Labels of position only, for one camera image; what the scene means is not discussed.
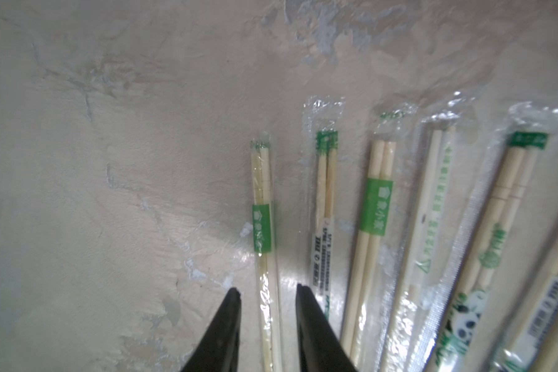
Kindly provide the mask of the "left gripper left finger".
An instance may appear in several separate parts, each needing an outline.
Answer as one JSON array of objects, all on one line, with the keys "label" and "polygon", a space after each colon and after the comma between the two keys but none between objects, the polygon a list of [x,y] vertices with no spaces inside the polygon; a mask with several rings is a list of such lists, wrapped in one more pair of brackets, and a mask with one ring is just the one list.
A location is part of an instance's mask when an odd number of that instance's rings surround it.
[{"label": "left gripper left finger", "polygon": [[181,371],[237,371],[241,315],[241,294],[231,288]]}]

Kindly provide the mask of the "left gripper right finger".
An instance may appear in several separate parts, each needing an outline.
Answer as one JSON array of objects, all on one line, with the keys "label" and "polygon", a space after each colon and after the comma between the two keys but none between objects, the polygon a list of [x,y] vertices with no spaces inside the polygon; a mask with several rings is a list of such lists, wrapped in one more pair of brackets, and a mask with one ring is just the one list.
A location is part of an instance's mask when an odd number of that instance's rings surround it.
[{"label": "left gripper right finger", "polygon": [[295,307],[300,371],[356,371],[310,287],[298,284]]}]

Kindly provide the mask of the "chopsticks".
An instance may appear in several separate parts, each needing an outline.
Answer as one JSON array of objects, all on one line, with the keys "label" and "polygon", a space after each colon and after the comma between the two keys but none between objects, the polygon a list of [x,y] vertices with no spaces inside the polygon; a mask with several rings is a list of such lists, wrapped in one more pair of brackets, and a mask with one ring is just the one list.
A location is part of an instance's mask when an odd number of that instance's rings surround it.
[{"label": "chopsticks", "polygon": [[306,128],[313,135],[314,186],[311,215],[309,286],[326,319],[332,309],[332,254],[335,236],[336,181],[339,155],[338,122],[345,102],[341,98],[313,96],[305,103]]},{"label": "chopsticks", "polygon": [[508,110],[511,133],[471,241],[427,371],[459,371],[491,296],[494,276],[539,155],[558,131],[558,108],[519,102]]},{"label": "chopsticks", "polygon": [[455,91],[441,108],[422,120],[421,175],[415,186],[415,208],[381,358],[382,371],[405,371],[411,364],[423,313],[433,297],[430,282],[439,261],[436,252],[456,152],[457,128],[466,108],[467,96]]},{"label": "chopsticks", "polygon": [[253,241],[257,263],[257,300],[263,369],[283,371],[271,144],[267,138],[255,139],[250,143],[250,162],[253,186]]},{"label": "chopsticks", "polygon": [[400,103],[378,114],[370,138],[367,174],[357,225],[356,245],[347,288],[340,344],[354,367],[361,364],[362,337],[367,325],[378,254],[388,229],[395,183],[398,141],[417,112],[412,103]]},{"label": "chopsticks", "polygon": [[538,266],[496,351],[490,371],[527,371],[541,351],[558,313],[558,232]]}]

